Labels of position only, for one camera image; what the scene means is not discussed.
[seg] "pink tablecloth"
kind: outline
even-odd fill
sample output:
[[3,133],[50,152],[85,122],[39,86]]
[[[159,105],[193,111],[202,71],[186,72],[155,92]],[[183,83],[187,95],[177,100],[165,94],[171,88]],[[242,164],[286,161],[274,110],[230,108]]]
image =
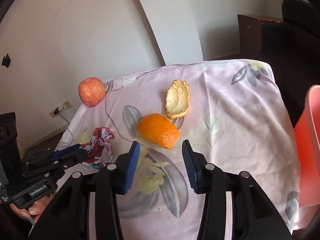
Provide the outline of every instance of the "pink tablecloth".
[[[168,150],[143,138],[136,123],[151,113],[165,116],[165,95],[174,79],[189,84],[191,105],[188,115],[172,121],[181,137]],[[166,66],[108,81],[106,89],[106,98],[96,107],[79,108],[58,148],[90,141],[101,126],[115,131],[115,155],[128,152],[134,140],[144,145],[133,187],[118,197],[125,239],[196,239],[204,195],[190,188],[181,155],[184,139],[223,171],[249,171],[292,229],[300,164],[292,125],[268,64],[227,60]],[[77,169],[83,171],[77,166],[68,175]],[[230,212],[228,202],[226,239],[231,239]]]

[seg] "crumpled paper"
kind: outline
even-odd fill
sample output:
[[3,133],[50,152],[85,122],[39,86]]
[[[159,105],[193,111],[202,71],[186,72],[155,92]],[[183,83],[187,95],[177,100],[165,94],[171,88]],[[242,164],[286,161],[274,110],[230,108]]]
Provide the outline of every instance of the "crumpled paper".
[[93,131],[91,141],[81,147],[88,152],[88,159],[81,163],[84,168],[100,169],[114,160],[109,141],[115,138],[115,132],[107,127],[98,127]]

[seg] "screw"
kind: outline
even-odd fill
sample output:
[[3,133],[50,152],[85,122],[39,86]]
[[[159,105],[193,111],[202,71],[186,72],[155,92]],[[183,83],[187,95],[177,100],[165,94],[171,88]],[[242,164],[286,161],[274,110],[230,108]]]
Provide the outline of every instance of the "screw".
[[249,174],[249,172],[247,172],[247,171],[242,171],[242,172],[241,172],[241,176],[247,179],[247,178],[250,177],[250,174]]
[[113,171],[117,168],[117,165],[115,165],[114,163],[111,163],[107,166],[107,169],[110,171]]
[[207,170],[209,170],[209,171],[212,171],[212,170],[214,169],[214,165],[213,165],[212,163],[207,163],[207,164],[205,165],[205,168],[206,168]]
[[77,178],[79,178],[80,176],[81,176],[81,173],[80,173],[79,171],[76,171],[76,172],[72,173],[72,177],[73,177],[74,179],[77,179]]

